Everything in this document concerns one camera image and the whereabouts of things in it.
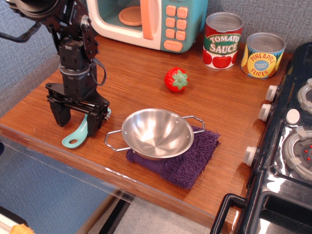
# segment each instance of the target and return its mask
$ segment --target microwave keypad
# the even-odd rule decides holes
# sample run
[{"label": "microwave keypad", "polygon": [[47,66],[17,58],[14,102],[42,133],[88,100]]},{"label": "microwave keypad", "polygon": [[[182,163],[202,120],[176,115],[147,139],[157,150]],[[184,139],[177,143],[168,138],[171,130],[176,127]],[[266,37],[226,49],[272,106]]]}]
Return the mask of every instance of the microwave keypad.
[{"label": "microwave keypad", "polygon": [[183,44],[180,41],[184,41],[186,39],[186,32],[184,31],[187,28],[187,15],[188,15],[188,8],[187,7],[179,7],[178,9],[176,6],[168,5],[166,7],[166,37],[169,39],[176,39],[175,40],[166,40],[164,42],[164,47],[167,50],[172,50],[179,52],[183,48]]}]

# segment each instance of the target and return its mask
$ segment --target floor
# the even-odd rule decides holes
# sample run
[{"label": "floor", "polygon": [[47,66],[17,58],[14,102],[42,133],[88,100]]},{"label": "floor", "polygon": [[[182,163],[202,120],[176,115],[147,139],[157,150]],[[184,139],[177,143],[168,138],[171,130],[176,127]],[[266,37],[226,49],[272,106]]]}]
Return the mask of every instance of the floor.
[{"label": "floor", "polygon": [[[98,234],[118,203],[102,216],[89,234]],[[140,198],[134,198],[126,213],[117,225],[114,234],[209,234],[210,229],[185,219],[162,207],[156,206]]]}]

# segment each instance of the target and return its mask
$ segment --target can lid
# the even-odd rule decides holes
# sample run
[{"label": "can lid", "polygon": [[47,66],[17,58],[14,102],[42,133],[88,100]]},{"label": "can lid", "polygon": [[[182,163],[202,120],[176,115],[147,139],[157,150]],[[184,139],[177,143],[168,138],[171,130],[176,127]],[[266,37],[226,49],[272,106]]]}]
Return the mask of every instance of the can lid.
[{"label": "can lid", "polygon": [[286,47],[284,39],[272,33],[254,33],[247,38],[247,45],[263,53],[276,53]]},{"label": "can lid", "polygon": [[244,20],[230,12],[216,12],[206,18],[206,24],[221,33],[238,30],[244,25]]}]

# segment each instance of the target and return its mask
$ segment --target stainless steel bowl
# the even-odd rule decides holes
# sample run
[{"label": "stainless steel bowl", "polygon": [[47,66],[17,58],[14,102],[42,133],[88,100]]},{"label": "stainless steel bowl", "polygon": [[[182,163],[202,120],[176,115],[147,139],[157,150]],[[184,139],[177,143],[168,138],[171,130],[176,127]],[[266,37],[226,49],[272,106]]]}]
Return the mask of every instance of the stainless steel bowl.
[{"label": "stainless steel bowl", "polygon": [[[193,132],[186,118],[202,122],[203,129]],[[129,115],[121,130],[107,133],[105,144],[114,151],[132,149],[142,157],[159,160],[184,153],[192,145],[194,134],[204,130],[205,123],[194,116],[181,117],[167,110],[144,109]],[[118,132],[122,133],[128,148],[115,149],[108,144],[108,136]]]}]

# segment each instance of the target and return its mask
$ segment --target toy microwave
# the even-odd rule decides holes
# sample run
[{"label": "toy microwave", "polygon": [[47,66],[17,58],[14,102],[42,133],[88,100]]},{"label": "toy microwave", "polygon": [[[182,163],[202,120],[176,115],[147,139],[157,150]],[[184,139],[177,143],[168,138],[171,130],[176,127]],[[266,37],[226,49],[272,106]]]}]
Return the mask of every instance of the toy microwave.
[{"label": "toy microwave", "polygon": [[208,0],[87,0],[87,5],[100,35],[182,53],[205,25]]}]

